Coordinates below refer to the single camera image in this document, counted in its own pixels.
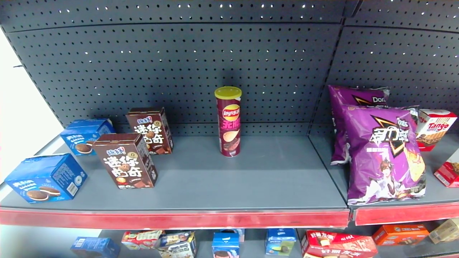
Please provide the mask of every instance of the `purple chip bag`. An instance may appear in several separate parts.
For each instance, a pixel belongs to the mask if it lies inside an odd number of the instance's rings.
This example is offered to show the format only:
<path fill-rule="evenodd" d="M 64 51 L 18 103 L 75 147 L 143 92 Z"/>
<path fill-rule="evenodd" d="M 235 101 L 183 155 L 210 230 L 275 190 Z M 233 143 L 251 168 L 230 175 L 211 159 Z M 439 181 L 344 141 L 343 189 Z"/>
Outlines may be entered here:
<path fill-rule="evenodd" d="M 331 165 L 345 164 L 349 161 L 346 128 L 341 105 L 385 106 L 389 89 L 354 89 L 329 85 L 331 113 L 335 125 L 335 152 L 331 157 Z"/>
<path fill-rule="evenodd" d="M 347 203 L 363 205 L 419 199 L 425 194 L 425 164 L 410 110 L 343 105 L 350 144 Z"/>

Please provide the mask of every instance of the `lay's chip can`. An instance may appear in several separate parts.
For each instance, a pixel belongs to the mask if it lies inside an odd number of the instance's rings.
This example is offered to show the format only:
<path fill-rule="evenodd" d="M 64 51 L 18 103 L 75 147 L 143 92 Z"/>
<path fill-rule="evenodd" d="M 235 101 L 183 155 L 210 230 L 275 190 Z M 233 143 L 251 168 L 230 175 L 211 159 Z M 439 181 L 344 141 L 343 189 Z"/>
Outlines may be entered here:
<path fill-rule="evenodd" d="M 215 90 L 220 151 L 225 157 L 235 157 L 241 151 L 241 95 L 242 91 L 233 86 Z"/>

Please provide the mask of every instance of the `gray shelf board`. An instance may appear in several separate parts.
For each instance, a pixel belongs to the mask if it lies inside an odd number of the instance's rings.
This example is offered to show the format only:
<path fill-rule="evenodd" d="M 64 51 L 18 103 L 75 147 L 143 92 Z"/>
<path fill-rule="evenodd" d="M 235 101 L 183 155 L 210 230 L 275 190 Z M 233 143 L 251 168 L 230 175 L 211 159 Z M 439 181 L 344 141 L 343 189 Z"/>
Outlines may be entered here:
<path fill-rule="evenodd" d="M 245 136 L 234 158 L 220 154 L 217 137 L 174 137 L 173 154 L 153 156 L 152 189 L 119 190 L 97 156 L 77 160 L 89 177 L 73 200 L 29 204 L 12 192 L 0 205 L 99 213 L 346 208 L 306 136 Z"/>
<path fill-rule="evenodd" d="M 197 258 L 209 258 L 212 256 L 212 238 L 216 230 L 196 230 L 196 244 L 198 248 Z M 135 250 L 131 251 L 121 244 L 123 230 L 102 230 L 99 237 L 110 237 L 115 243 L 121 246 L 118 258 L 161 258 L 156 250 Z M 249 258 L 280 258 L 292 257 L 301 258 L 300 241 L 296 241 L 290 256 L 277 256 L 265 254 L 266 229 L 246 229 L 246 240 L 240 245 L 240 257 Z"/>
<path fill-rule="evenodd" d="M 322 135 L 310 135 L 309 138 L 316 148 L 319 156 L 330 173 L 336 187 L 343 195 L 347 202 L 347 189 L 349 166 L 330 166 L 330 160 L 333 150 L 333 137 Z M 426 194 L 419 200 L 405 200 L 402 202 L 380 202 L 364 206 L 352 206 L 356 209 L 359 207 L 375 206 L 398 206 L 398 205 L 415 205 L 431 204 L 443 202 L 459 202 L 459 189 L 447 188 L 443 185 L 433 173 L 459 148 L 459 135 L 448 134 L 437 144 L 431 152 L 422 152 L 422 157 L 426 164 L 427 189 Z"/>
<path fill-rule="evenodd" d="M 416 222 L 409 224 L 424 224 L 429 231 L 434 230 L 441 225 L 441 221 Z M 360 236 L 372 236 L 381 225 L 356 226 L 350 222 L 345 229 L 321 228 L 318 230 L 354 234 Z M 297 229 L 300 240 L 307 229 Z M 378 246 L 378 254 L 373 258 L 423 258 L 423 257 L 441 257 L 448 254 L 459 253 L 459 240 L 434 244 L 429 237 L 419 242 L 417 245 L 405 246 Z"/>

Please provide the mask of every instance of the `yellow can lid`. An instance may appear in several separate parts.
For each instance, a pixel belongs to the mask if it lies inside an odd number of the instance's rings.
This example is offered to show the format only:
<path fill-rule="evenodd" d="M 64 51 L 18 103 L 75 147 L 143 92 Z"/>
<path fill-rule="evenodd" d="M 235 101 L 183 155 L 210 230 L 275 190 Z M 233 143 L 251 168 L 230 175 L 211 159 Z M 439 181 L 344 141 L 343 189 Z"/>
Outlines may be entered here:
<path fill-rule="evenodd" d="M 234 86 L 224 86 L 215 90 L 215 97 L 222 100 L 237 99 L 242 96 L 242 90 Z"/>

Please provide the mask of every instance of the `store shelf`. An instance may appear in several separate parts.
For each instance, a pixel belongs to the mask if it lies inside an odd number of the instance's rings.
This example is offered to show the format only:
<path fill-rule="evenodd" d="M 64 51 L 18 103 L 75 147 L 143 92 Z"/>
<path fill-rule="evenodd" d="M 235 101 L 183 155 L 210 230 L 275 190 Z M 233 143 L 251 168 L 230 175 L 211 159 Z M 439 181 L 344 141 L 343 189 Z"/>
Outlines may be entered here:
<path fill-rule="evenodd" d="M 78 157 L 89 178 L 74 200 L 29 204 L 12 192 L 0 202 L 0 223 L 130 230 L 348 223 L 349 210 L 308 137 L 246 136 L 235 158 L 219 153 L 216 137 L 174 143 L 173 154 L 153 157 L 153 189 L 119 190 L 97 156 Z"/>
<path fill-rule="evenodd" d="M 215 230 L 197 230 L 196 231 L 196 243 L 198 253 L 196 258 L 209 258 L 212 255 L 212 239 Z M 121 238 L 123 237 L 124 231 L 121 230 L 103 230 L 99 237 L 110 237 L 115 243 L 121 245 L 121 252 L 118 258 L 161 258 L 158 251 L 156 250 L 135 250 L 131 251 L 121 244 Z M 266 230 L 264 229 L 249 229 L 246 230 L 246 240 L 241 243 L 241 249 L 239 257 L 247 258 L 267 258 L 267 257 L 282 257 L 265 255 L 265 238 Z M 291 258 L 301 258 L 300 241 L 296 241 L 292 252 L 290 253 Z"/>
<path fill-rule="evenodd" d="M 432 221 L 423 223 L 429 231 L 434 230 L 443 221 Z M 343 232 L 361 236 L 372 236 L 380 225 L 355 226 L 353 222 L 344 229 L 321 229 L 331 232 Z M 297 229 L 300 239 L 302 239 L 306 229 Z M 405 246 L 378 246 L 378 254 L 373 258 L 457 258 L 459 257 L 459 240 L 434 244 L 429 237 L 419 242 L 417 245 Z"/>
<path fill-rule="evenodd" d="M 349 166 L 330 166 L 332 137 L 309 137 L 322 158 L 338 190 L 347 201 Z M 459 135 L 446 135 L 431 152 L 423 152 L 426 164 L 427 189 L 420 200 L 381 202 L 365 206 L 351 206 L 357 225 L 428 221 L 459 217 L 459 189 L 447 188 L 433 175 L 459 148 Z"/>

